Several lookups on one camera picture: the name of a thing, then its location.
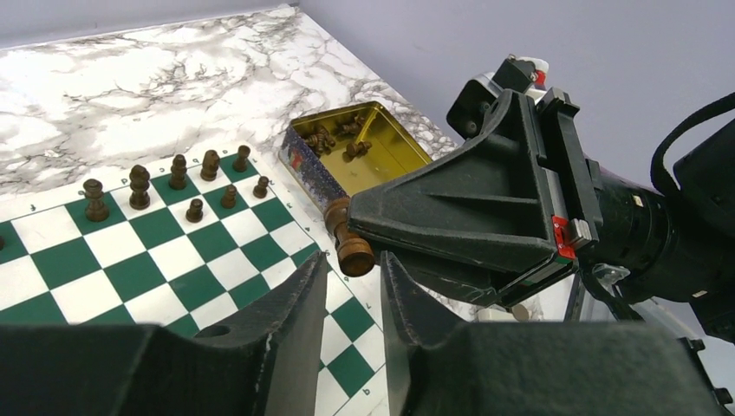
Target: marble surface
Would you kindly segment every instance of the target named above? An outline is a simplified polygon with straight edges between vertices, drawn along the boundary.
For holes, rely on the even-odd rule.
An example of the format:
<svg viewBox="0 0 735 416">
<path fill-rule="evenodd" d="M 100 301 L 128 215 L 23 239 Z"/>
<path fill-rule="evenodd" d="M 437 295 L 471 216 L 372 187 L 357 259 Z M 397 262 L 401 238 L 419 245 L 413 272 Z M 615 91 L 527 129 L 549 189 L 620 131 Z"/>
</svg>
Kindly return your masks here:
<svg viewBox="0 0 735 416">
<path fill-rule="evenodd" d="M 0 51 L 0 199 L 248 141 L 379 101 L 434 158 L 455 146 L 298 8 Z"/>
</svg>

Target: wooden chess piece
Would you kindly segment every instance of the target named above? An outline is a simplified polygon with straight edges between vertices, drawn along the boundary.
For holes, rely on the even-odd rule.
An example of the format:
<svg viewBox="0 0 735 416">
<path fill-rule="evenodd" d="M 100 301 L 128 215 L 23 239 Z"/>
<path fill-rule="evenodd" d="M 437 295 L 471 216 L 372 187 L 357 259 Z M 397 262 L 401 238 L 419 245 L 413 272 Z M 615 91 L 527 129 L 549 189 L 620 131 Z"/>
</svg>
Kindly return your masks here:
<svg viewBox="0 0 735 416">
<path fill-rule="evenodd" d="M 110 208 L 102 200 L 104 192 L 102 183 L 97 179 L 87 179 L 81 185 L 84 188 L 84 198 L 89 201 L 84 210 L 84 216 L 93 223 L 102 222 L 110 217 Z"/>
<path fill-rule="evenodd" d="M 232 170 L 235 172 L 245 172 L 248 170 L 248 158 L 250 157 L 250 148 L 242 145 L 237 148 L 237 157 L 232 162 Z"/>
<path fill-rule="evenodd" d="M 130 195 L 130 207 L 134 210 L 145 210 L 151 205 L 151 197 L 148 195 L 148 188 L 151 187 L 151 174 L 148 170 L 141 166 L 135 165 L 130 170 L 130 189 L 133 194 Z"/>
<path fill-rule="evenodd" d="M 268 184 L 270 183 L 270 179 L 261 176 L 257 179 L 257 185 L 253 188 L 253 195 L 255 198 L 265 198 L 266 195 L 268 195 Z"/>
<path fill-rule="evenodd" d="M 223 208 L 230 210 L 234 208 L 237 203 L 236 196 L 237 188 L 234 185 L 227 185 L 224 188 L 224 195 L 222 196 L 222 199 L 220 199 L 219 203 Z"/>
<path fill-rule="evenodd" d="M 207 182 L 212 182 L 217 178 L 217 170 L 219 170 L 219 155 L 214 150 L 207 150 L 199 176 Z"/>
<path fill-rule="evenodd" d="M 337 261 L 346 276 L 365 276 L 375 266 L 375 255 L 365 239 L 348 231 L 349 198 L 332 201 L 324 211 L 324 224 L 337 240 Z"/>
<path fill-rule="evenodd" d="M 192 199 L 189 209 L 186 210 L 186 220 L 190 223 L 198 223 L 204 216 L 205 203 L 199 198 Z"/>
<path fill-rule="evenodd" d="M 168 185 L 171 189 L 181 191 L 186 188 L 186 158 L 183 154 L 177 154 L 173 157 L 171 163 L 171 178 L 168 179 Z"/>
</svg>

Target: chess piece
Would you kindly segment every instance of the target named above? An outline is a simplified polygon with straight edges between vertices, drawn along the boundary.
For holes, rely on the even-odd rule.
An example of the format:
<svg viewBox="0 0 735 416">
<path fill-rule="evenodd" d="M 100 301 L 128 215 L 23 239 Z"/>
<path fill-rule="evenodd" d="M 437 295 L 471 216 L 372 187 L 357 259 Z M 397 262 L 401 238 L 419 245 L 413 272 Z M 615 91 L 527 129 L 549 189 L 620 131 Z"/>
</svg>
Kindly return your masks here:
<svg viewBox="0 0 735 416">
<path fill-rule="evenodd" d="M 189 209 L 186 210 L 186 220 L 190 223 L 198 223 L 201 221 L 204 216 L 204 206 L 205 204 L 201 199 L 192 199 L 192 202 L 189 204 Z"/>
<path fill-rule="evenodd" d="M 217 170 L 219 170 L 219 155 L 214 150 L 207 150 L 199 176 L 207 182 L 212 182 L 217 178 Z"/>
<path fill-rule="evenodd" d="M 248 170 L 248 158 L 250 157 L 250 148 L 242 145 L 237 148 L 237 157 L 232 162 L 232 170 L 235 172 L 245 172 Z"/>
<path fill-rule="evenodd" d="M 87 209 L 84 210 L 84 216 L 93 223 L 99 223 L 106 220 L 110 216 L 110 209 L 102 200 L 104 192 L 102 192 L 102 183 L 97 179 L 88 179 L 81 186 L 84 188 L 84 198 L 89 201 Z"/>
<path fill-rule="evenodd" d="M 270 179 L 261 176 L 257 179 L 257 185 L 253 188 L 253 195 L 255 198 L 265 198 L 266 195 L 268 195 L 268 184 L 270 183 Z"/>
<path fill-rule="evenodd" d="M 130 189 L 133 194 L 130 195 L 130 207 L 134 210 L 145 210 L 151 205 L 151 197 L 148 195 L 148 188 L 151 187 L 151 174 L 148 170 L 141 166 L 135 165 L 130 171 Z"/>
<path fill-rule="evenodd" d="M 186 158 L 183 154 L 177 154 L 173 157 L 171 163 L 171 178 L 168 179 L 168 185 L 171 189 L 181 191 L 186 188 Z"/>
<path fill-rule="evenodd" d="M 324 211 L 324 224 L 337 240 L 337 261 L 346 276 L 365 276 L 375 266 L 375 255 L 365 239 L 348 231 L 349 198 L 332 201 Z"/>
<path fill-rule="evenodd" d="M 361 141 L 360 143 L 350 143 L 345 149 L 345 153 L 349 158 L 355 158 L 357 156 L 364 156 L 368 154 L 370 147 L 373 147 L 373 143 L 369 141 Z"/>
<path fill-rule="evenodd" d="M 227 185 L 224 188 L 224 195 L 219 202 L 223 208 L 230 210 L 234 208 L 235 204 L 237 203 L 237 200 L 235 198 L 236 196 L 237 188 L 234 185 Z"/>
</svg>

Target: white square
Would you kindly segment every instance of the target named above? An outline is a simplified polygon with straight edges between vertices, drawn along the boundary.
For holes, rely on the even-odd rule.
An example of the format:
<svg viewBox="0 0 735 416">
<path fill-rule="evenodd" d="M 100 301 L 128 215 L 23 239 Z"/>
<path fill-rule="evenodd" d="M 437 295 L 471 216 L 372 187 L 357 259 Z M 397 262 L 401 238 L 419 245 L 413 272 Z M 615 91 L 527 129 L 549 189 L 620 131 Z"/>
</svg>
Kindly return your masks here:
<svg viewBox="0 0 735 416">
<path fill-rule="evenodd" d="M 168 282 L 205 263 L 187 236 L 174 238 L 150 249 L 148 253 Z"/>
<path fill-rule="evenodd" d="M 383 341 L 383 332 L 377 325 L 370 327 L 353 344 L 373 371 L 378 371 L 378 368 L 383 367 L 383 364 L 386 363 L 386 347 Z"/>
<path fill-rule="evenodd" d="M 12 224 L 30 254 L 81 237 L 64 206 L 14 219 Z"/>
<path fill-rule="evenodd" d="M 258 273 L 255 266 L 240 249 L 230 251 L 210 261 L 207 267 L 225 290 L 236 288 Z"/>
<path fill-rule="evenodd" d="M 344 281 L 332 270 L 327 274 L 327 311 L 331 314 L 352 297 Z"/>
<path fill-rule="evenodd" d="M 153 211 L 160 210 L 161 208 L 166 208 L 166 203 L 163 202 L 163 199 L 161 199 L 158 191 L 156 191 L 156 188 L 153 185 L 148 188 L 148 197 L 151 198 L 151 204 L 145 210 L 134 210 L 130 207 L 130 195 L 132 194 L 133 190 L 130 189 L 129 182 L 127 186 L 110 192 L 110 195 L 112 195 L 114 201 L 120 207 L 122 215 L 127 219 L 141 217 Z"/>
<path fill-rule="evenodd" d="M 240 180 L 236 184 L 233 184 L 237 188 L 237 193 L 239 193 L 243 197 L 248 206 L 260 205 L 263 202 L 269 201 L 276 197 L 276 195 L 273 193 L 273 188 L 268 186 L 268 192 L 265 194 L 265 198 L 256 198 L 256 196 L 252 194 L 252 191 L 253 188 L 255 188 L 255 185 L 257 185 L 258 179 L 260 179 L 260 177 L 256 175 L 251 176 L 247 179 Z"/>
<path fill-rule="evenodd" d="M 0 264 L 0 288 L 0 310 L 49 291 L 30 256 Z"/>
<path fill-rule="evenodd" d="M 51 290 L 68 323 L 82 323 L 120 306 L 118 296 L 104 271 L 99 270 Z"/>
<path fill-rule="evenodd" d="M 128 222 L 95 231 L 84 239 L 103 269 L 146 250 Z"/>
<path fill-rule="evenodd" d="M 222 220 L 222 225 L 230 232 L 235 243 L 241 247 L 268 234 L 268 230 L 252 210 L 232 214 Z"/>
<path fill-rule="evenodd" d="M 293 256 L 299 250 L 314 243 L 314 240 L 296 222 L 288 223 L 277 230 L 271 231 L 270 236 L 289 256 Z"/>
<path fill-rule="evenodd" d="M 186 219 L 186 212 L 189 211 L 189 206 L 192 204 L 192 199 L 198 198 L 202 201 L 202 219 L 198 223 L 192 223 Z M 211 210 L 211 207 L 206 202 L 206 199 L 201 195 L 192 197 L 186 201 L 177 202 L 174 205 L 168 207 L 171 214 L 176 219 L 176 222 L 181 226 L 181 230 L 184 230 L 186 234 L 201 230 L 207 225 L 212 225 L 218 221 L 217 214 Z"/>
<path fill-rule="evenodd" d="M 316 406 L 315 416 L 334 416 L 340 407 L 347 403 L 349 397 L 340 387 L 334 375 L 327 368 L 319 372 L 316 379 Z"/>
<path fill-rule="evenodd" d="M 168 284 L 162 284 L 125 303 L 135 323 L 168 325 L 186 315 L 186 308 Z"/>
<path fill-rule="evenodd" d="M 215 189 L 219 189 L 223 186 L 227 186 L 230 184 L 230 180 L 227 178 L 227 175 L 225 175 L 224 172 L 222 172 L 221 167 L 219 168 L 219 170 L 217 170 L 217 177 L 212 182 L 207 182 L 206 180 L 202 179 L 201 172 L 202 172 L 201 165 L 193 166 L 187 172 L 189 179 L 192 180 L 192 183 L 197 187 L 197 189 L 199 189 L 200 193 L 207 193 L 210 191 L 214 191 Z"/>
<path fill-rule="evenodd" d="M 353 416 L 369 414 L 370 416 L 390 416 L 387 405 L 388 385 L 386 368 L 382 367 L 364 386 L 350 399 L 335 416 Z"/>
<path fill-rule="evenodd" d="M 296 265 L 290 258 L 284 258 L 280 262 L 273 264 L 268 269 L 260 272 L 268 287 L 273 290 L 276 286 L 286 281 L 291 273 L 296 271 Z"/>
<path fill-rule="evenodd" d="M 192 318 L 199 330 L 222 321 L 237 312 L 237 306 L 229 294 L 224 293 L 192 311 Z"/>
<path fill-rule="evenodd" d="M 327 366 L 333 359 L 342 354 L 350 346 L 351 342 L 342 331 L 340 325 L 332 315 L 324 318 L 324 330 L 322 331 L 322 362 Z"/>
</svg>

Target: open tin box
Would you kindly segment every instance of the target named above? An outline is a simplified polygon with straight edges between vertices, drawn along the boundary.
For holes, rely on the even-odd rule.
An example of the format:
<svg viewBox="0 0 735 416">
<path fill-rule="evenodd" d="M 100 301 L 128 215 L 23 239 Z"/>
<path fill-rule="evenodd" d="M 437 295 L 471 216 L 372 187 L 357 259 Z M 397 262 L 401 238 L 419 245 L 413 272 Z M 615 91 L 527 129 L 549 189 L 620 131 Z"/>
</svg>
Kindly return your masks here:
<svg viewBox="0 0 735 416">
<path fill-rule="evenodd" d="M 278 157 L 322 212 L 432 161 L 376 101 L 292 120 Z"/>
</svg>

